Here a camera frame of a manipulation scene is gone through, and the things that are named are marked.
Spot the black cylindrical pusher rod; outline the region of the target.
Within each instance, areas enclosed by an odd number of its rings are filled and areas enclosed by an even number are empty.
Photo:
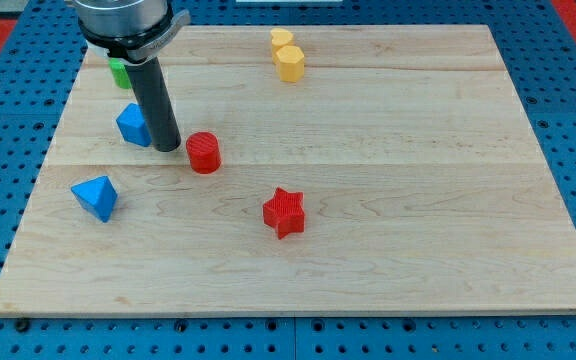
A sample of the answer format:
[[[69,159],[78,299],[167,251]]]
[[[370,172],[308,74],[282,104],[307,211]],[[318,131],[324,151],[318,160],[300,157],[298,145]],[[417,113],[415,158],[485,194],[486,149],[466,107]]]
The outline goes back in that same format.
[[[126,71],[154,148],[159,152],[177,149],[181,135],[158,59],[128,65]]]

